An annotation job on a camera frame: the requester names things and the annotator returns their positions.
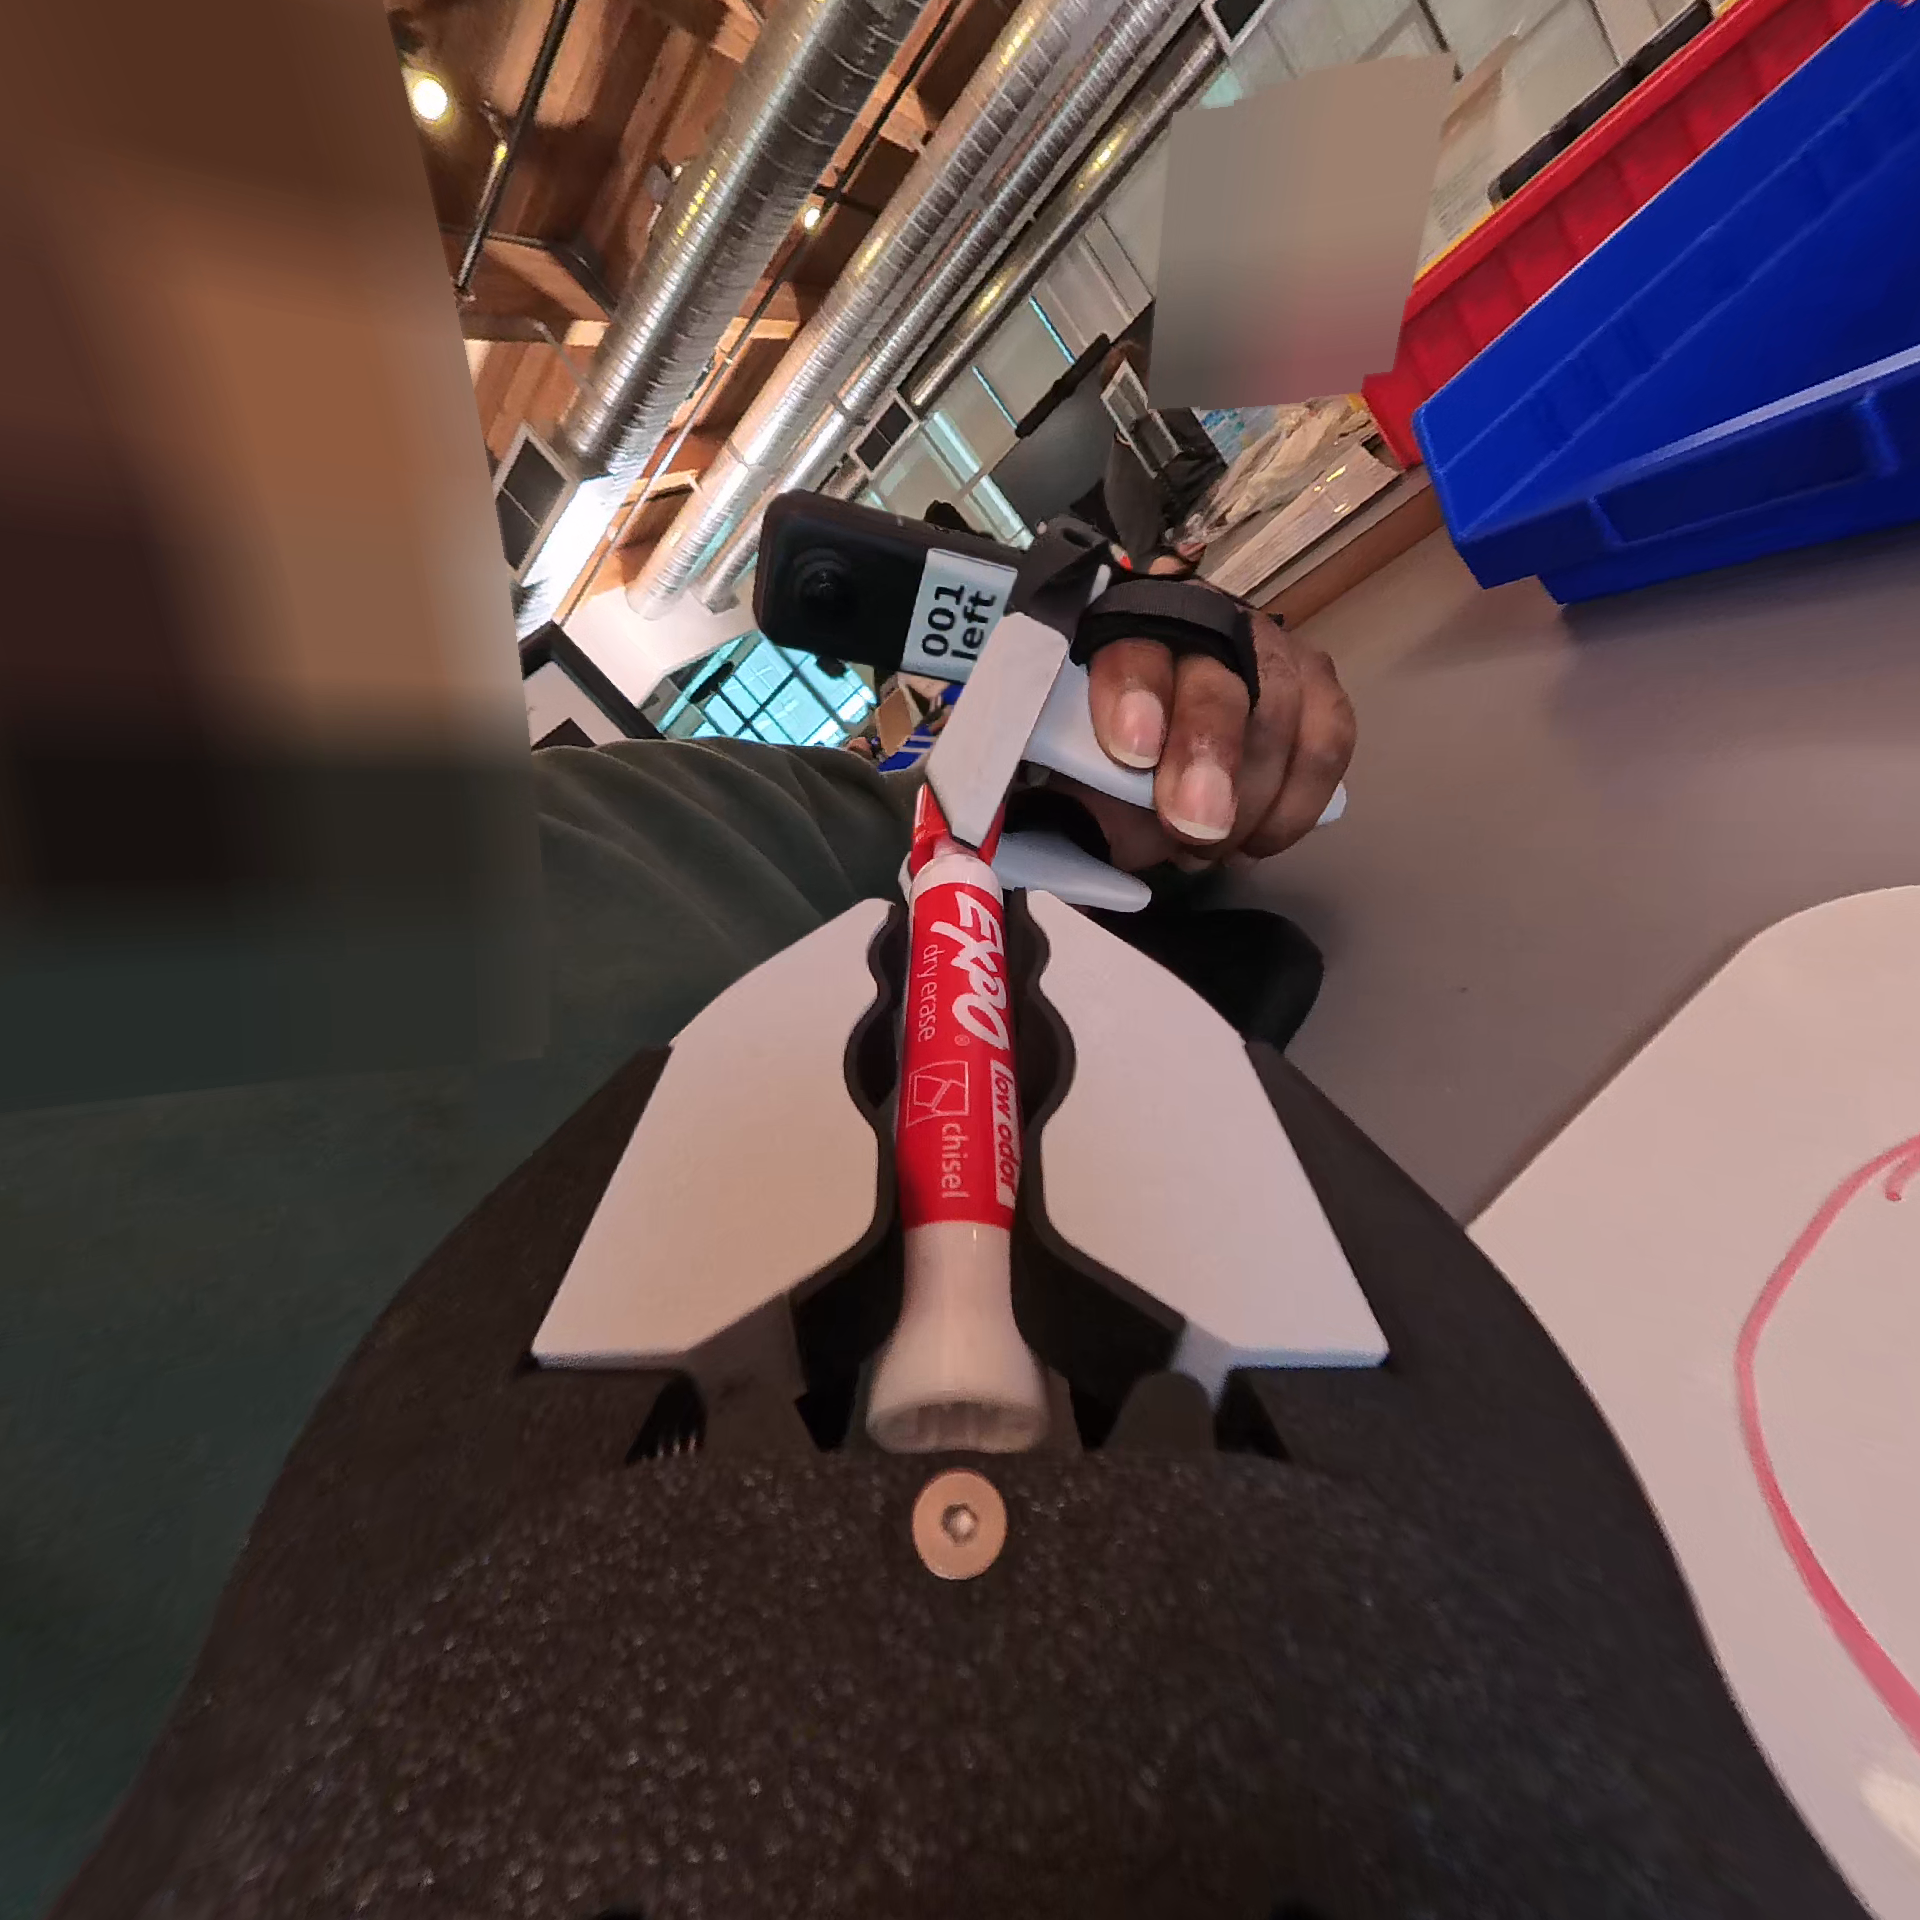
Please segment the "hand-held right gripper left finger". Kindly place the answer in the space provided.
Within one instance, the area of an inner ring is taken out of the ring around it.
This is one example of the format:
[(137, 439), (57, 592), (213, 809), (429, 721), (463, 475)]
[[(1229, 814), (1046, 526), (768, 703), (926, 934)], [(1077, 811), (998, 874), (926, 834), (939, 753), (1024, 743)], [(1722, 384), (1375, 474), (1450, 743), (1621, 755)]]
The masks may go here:
[(849, 1050), (880, 1002), (889, 904), (853, 904), (671, 1042), (534, 1339), (545, 1369), (665, 1369), (873, 1240), (891, 1208)]

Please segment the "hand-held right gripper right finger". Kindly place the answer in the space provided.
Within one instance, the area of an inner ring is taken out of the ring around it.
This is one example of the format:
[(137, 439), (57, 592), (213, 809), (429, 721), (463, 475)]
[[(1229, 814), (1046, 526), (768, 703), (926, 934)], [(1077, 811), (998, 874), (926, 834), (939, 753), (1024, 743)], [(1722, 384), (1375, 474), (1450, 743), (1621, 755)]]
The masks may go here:
[(1039, 961), (1021, 1331), (1081, 1396), (1175, 1375), (1377, 1369), (1367, 1304), (1248, 1041), (1079, 907), (1021, 898)]

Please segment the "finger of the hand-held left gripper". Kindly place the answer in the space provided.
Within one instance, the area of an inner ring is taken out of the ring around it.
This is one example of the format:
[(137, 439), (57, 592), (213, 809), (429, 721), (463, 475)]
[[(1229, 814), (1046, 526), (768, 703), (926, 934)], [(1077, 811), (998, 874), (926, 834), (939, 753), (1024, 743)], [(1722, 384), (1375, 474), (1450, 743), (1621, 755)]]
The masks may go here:
[(990, 866), (1008, 792), (1031, 761), (1029, 739), (1069, 663), (1069, 639), (1037, 618), (1005, 618), (933, 746), (926, 786), (945, 838)]
[(1136, 915), (1153, 900), (1146, 881), (1118, 872), (1104, 856), (1079, 848), (1063, 833), (1006, 833), (993, 854), (993, 868), (1005, 890), (1056, 897), (1091, 912)]

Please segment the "red dry erase marker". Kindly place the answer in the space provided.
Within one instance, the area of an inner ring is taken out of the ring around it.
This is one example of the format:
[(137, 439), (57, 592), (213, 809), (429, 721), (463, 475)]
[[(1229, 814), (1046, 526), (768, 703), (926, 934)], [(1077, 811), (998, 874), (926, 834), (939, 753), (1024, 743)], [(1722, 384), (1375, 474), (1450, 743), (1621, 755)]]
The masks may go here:
[(942, 833), (909, 887), (896, 1083), (903, 1292), (865, 1417), (882, 1452), (1006, 1457), (1048, 1435), (1048, 1376), (1013, 1305), (1022, 1154), (1002, 886)]

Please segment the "white whiteboard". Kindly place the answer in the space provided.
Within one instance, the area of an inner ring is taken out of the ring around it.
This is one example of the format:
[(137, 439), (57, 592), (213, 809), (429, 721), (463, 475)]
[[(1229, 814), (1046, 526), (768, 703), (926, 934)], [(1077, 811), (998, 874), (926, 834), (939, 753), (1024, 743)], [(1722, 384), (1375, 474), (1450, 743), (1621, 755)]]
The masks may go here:
[(1872, 1916), (1918, 1916), (1915, 1169), (1906, 886), (1745, 944), (1473, 1223)]

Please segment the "person's left hand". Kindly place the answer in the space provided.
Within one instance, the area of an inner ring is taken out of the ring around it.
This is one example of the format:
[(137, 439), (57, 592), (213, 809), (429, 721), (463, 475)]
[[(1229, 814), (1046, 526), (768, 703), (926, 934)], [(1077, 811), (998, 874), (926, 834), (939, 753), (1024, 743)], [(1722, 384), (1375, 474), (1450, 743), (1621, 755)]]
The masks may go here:
[(1051, 786), (1103, 830), (1129, 874), (1211, 874), (1306, 839), (1350, 774), (1357, 714), (1331, 659), (1253, 612), (1261, 696), (1210, 656), (1178, 659), (1153, 639), (1104, 647), (1089, 671), (1098, 748), (1154, 777), (1134, 807), (1063, 776)]

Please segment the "pile of clear plastic bags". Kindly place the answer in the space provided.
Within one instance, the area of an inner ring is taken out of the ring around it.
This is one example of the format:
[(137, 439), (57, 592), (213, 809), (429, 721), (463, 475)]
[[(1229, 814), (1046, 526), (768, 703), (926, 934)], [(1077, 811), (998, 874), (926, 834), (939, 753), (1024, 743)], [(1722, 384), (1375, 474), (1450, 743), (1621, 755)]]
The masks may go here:
[(1243, 601), (1406, 474), (1362, 395), (1272, 411), (1193, 511), (1199, 571)]

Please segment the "red plastic bin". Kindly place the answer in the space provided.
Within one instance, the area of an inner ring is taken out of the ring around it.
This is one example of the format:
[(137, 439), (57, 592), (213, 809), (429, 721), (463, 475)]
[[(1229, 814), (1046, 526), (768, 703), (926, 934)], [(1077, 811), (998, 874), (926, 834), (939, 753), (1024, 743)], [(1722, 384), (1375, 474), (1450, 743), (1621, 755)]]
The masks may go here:
[(1418, 409), (1864, 12), (1683, 6), (1493, 185), (1493, 210), (1408, 296), (1399, 352), (1360, 395), (1405, 468)]

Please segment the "blue plastic bin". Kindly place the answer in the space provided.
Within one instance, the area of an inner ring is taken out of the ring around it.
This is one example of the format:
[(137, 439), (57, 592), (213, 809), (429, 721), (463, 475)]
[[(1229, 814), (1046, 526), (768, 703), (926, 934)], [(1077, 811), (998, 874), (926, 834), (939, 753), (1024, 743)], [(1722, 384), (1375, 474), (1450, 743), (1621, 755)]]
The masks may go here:
[(1918, 516), (1918, 14), (1871, 6), (1418, 409), (1481, 587)]

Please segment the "silver ventilation duct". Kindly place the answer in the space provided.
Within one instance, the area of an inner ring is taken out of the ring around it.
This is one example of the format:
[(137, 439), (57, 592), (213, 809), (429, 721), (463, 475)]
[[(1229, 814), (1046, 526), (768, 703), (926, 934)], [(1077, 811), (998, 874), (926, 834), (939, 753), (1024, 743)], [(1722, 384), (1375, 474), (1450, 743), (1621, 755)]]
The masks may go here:
[(1154, 57), (1192, 6), (1027, 2), (982, 60), (960, 100), (882, 208), (827, 300), (735, 426), (688, 503), (629, 587), (658, 623), (702, 579), (741, 559), (741, 530), (766, 491), (790, 488), (821, 439), (839, 451), (886, 393), (903, 352), (939, 321), (989, 260), (1008, 222), (1077, 151), (1120, 83)]
[(920, 14), (910, 2), (771, 7), (560, 423), (581, 479), (646, 467)]

